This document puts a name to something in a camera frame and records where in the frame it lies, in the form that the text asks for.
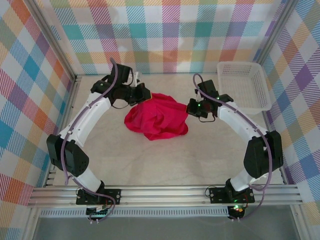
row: plaid fabric backdrop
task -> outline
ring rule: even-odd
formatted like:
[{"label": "plaid fabric backdrop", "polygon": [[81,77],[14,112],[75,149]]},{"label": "plaid fabric backdrop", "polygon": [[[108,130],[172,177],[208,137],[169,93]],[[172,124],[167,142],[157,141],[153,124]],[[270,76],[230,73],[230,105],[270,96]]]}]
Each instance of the plaid fabric backdrop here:
[{"label": "plaid fabric backdrop", "polygon": [[0,239],[19,237],[71,81],[22,0],[0,0]]},{"label": "plaid fabric backdrop", "polygon": [[215,72],[252,61],[285,0],[38,0],[78,74],[109,58],[143,73]]},{"label": "plaid fabric backdrop", "polygon": [[320,1],[301,0],[265,64],[285,172],[320,236]]}]

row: colorful plaid wallpaper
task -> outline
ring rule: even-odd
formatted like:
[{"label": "colorful plaid wallpaper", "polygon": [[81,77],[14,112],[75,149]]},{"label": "colorful plaid wallpaper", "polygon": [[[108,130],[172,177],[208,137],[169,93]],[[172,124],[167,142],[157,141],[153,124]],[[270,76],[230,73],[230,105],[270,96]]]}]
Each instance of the colorful plaid wallpaper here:
[{"label": "colorful plaid wallpaper", "polygon": [[265,64],[284,167],[320,236],[320,0],[300,0]]},{"label": "colorful plaid wallpaper", "polygon": [[78,74],[109,57],[143,73],[215,72],[252,61],[285,0],[38,0]]},{"label": "colorful plaid wallpaper", "polygon": [[23,0],[0,0],[0,240],[22,233],[71,81]]}]

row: aluminum rail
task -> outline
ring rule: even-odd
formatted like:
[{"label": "aluminum rail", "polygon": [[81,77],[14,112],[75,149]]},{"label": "aluminum rail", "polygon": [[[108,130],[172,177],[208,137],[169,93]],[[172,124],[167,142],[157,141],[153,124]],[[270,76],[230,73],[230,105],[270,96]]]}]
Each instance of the aluminum rail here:
[{"label": "aluminum rail", "polygon": [[[121,207],[204,207],[233,206],[230,203],[211,204],[205,196],[208,185],[191,186],[106,186],[121,189]],[[29,201],[30,208],[83,208],[76,205],[77,186],[52,186],[35,188]],[[262,193],[253,191],[258,205]],[[302,198],[296,185],[271,184],[265,191],[263,205],[300,205]]]}]

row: crumpled fabric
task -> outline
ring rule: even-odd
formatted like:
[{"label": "crumpled fabric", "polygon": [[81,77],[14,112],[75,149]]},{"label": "crumpled fabric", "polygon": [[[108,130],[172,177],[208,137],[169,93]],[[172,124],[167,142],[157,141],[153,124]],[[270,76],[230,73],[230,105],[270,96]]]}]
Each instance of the crumpled fabric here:
[{"label": "crumpled fabric", "polygon": [[126,127],[150,141],[187,134],[187,106],[171,96],[152,93],[152,98],[133,107],[124,118]]}]

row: basket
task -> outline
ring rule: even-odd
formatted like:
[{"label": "basket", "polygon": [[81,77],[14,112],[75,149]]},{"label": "basket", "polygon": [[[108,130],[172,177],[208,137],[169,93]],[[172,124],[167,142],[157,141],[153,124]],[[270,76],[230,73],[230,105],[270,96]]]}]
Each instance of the basket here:
[{"label": "basket", "polygon": [[260,64],[222,61],[217,64],[219,94],[228,94],[246,114],[270,110],[271,101]]}]

